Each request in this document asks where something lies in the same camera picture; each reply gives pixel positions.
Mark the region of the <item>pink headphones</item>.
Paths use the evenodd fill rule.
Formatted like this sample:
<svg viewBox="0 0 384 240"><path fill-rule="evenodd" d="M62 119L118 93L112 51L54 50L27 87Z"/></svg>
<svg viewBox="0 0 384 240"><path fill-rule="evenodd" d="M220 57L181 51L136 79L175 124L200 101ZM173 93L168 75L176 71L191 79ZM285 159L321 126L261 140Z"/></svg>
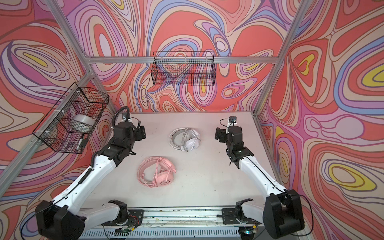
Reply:
<svg viewBox="0 0 384 240"><path fill-rule="evenodd" d="M145 170L154 166L155 172L152 180L146 180ZM174 181L174 174L177 173L175 165L164 157L152 156L145 158L138 167L137 179L139 183L148 188L164 187Z"/></svg>

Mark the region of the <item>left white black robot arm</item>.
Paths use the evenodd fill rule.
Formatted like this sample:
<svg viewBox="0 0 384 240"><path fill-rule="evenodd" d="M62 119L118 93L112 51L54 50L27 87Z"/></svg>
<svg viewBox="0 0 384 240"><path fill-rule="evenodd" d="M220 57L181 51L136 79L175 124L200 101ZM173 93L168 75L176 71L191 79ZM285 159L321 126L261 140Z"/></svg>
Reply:
<svg viewBox="0 0 384 240"><path fill-rule="evenodd" d="M135 155L136 141L146 138L141 122L132 123L129 107L120 108L112 120L113 137L93 153L87 169L51 201L36 207L38 233L50 240L77 240L87 230L104 223L125 224L130 218L127 204L110 200L98 208L83 211L86 199L122 161Z"/></svg>

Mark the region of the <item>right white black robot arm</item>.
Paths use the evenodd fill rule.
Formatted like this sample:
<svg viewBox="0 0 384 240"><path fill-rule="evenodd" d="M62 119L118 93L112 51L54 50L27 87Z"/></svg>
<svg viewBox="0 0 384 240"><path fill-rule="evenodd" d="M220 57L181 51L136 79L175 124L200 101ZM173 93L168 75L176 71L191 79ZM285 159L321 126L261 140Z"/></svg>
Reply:
<svg viewBox="0 0 384 240"><path fill-rule="evenodd" d="M243 130L237 125L235 116L227 118L224 129L216 129L215 139L226 144L230 162L254 182L264 197L263 205L253 199L238 201L234 213L222 214L221 218L234 218L241 224L251 221L262 224L273 239L303 230L305 220L301 196L279 184L261 166L254 153L245 146Z"/></svg>

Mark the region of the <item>grey tape roll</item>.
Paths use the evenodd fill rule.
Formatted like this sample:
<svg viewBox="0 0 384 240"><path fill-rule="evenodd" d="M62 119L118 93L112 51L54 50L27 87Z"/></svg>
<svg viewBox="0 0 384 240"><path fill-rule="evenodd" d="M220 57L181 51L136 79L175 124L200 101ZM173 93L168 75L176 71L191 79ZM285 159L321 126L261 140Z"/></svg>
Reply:
<svg viewBox="0 0 384 240"><path fill-rule="evenodd" d="M71 128L77 133L91 132L95 121L86 115L75 115L70 123Z"/></svg>

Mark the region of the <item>black white marker pen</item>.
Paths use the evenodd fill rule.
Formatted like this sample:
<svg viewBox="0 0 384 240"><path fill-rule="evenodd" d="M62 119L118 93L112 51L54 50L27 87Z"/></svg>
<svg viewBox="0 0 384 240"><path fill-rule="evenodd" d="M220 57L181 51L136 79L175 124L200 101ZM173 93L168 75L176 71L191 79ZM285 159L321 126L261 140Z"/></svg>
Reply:
<svg viewBox="0 0 384 240"><path fill-rule="evenodd" d="M83 139L84 139L84 134L81 134L81 137L79 139L79 142L78 142L78 145L77 145L77 148L76 148L77 151L80 151L80 149L82 148L82 141L83 141Z"/></svg>

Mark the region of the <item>aluminium cage frame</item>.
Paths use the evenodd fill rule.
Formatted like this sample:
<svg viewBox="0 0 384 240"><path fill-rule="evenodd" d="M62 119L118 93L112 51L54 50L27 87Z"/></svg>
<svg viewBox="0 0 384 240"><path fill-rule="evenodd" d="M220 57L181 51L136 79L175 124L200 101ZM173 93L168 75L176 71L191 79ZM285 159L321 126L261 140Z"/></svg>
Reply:
<svg viewBox="0 0 384 240"><path fill-rule="evenodd" d="M251 111L299 1L58 1L81 54L45 1L1 1L1 169L91 61L115 108Z"/></svg>

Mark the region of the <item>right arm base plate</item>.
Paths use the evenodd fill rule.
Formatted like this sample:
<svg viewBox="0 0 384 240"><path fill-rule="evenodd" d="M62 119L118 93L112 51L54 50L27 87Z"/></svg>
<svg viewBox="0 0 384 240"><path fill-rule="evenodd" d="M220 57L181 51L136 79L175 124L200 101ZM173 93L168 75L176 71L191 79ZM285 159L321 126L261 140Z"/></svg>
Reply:
<svg viewBox="0 0 384 240"><path fill-rule="evenodd" d="M245 199L236 202L233 208L223 208L217 215L225 225L235 224L263 224L263 205L254 199Z"/></svg>

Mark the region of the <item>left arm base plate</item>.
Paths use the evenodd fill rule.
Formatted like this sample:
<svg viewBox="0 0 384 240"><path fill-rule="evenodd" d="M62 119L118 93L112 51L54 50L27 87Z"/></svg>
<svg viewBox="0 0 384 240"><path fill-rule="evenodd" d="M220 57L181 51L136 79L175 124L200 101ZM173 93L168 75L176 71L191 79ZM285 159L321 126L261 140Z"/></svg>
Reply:
<svg viewBox="0 0 384 240"><path fill-rule="evenodd" d="M105 222L102 226L128 226L138 227L143 222L144 210L128 209L128 205L118 200L110 200L109 203L120 208L118 216L115 220Z"/></svg>

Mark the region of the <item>aluminium front rail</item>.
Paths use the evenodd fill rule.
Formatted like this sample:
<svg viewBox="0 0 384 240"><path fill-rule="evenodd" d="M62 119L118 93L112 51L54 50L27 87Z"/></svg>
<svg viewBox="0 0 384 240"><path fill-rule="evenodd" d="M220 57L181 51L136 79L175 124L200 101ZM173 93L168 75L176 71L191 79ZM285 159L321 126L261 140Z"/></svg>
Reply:
<svg viewBox="0 0 384 240"><path fill-rule="evenodd" d="M165 225L221 225L224 224L217 215L221 213L221 207L205 208L164 208L144 210L142 226L157 227ZM96 209L88 209L75 213L69 206L54 207L53 222L60 230L84 232L105 222L117 218L120 208L107 203Z"/></svg>

